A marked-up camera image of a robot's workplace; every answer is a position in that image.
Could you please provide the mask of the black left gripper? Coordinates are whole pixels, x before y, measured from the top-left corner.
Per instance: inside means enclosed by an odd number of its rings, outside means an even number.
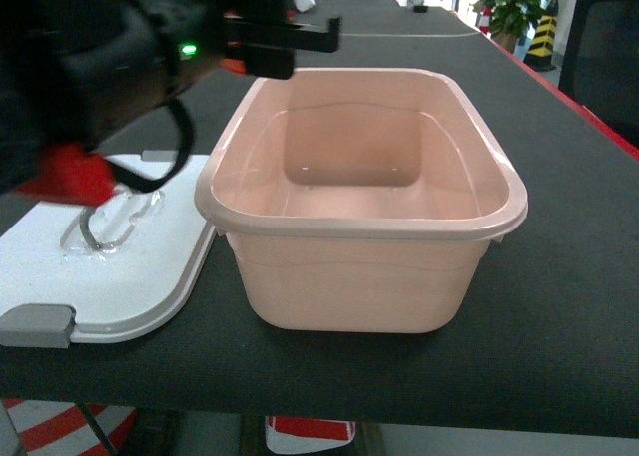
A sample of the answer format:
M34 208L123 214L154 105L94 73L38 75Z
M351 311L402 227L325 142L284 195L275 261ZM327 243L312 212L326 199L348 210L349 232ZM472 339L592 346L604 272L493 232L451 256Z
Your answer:
M319 26L296 21L294 0L219 0L216 69L241 76L289 79L296 52L331 54L339 49L341 18Z

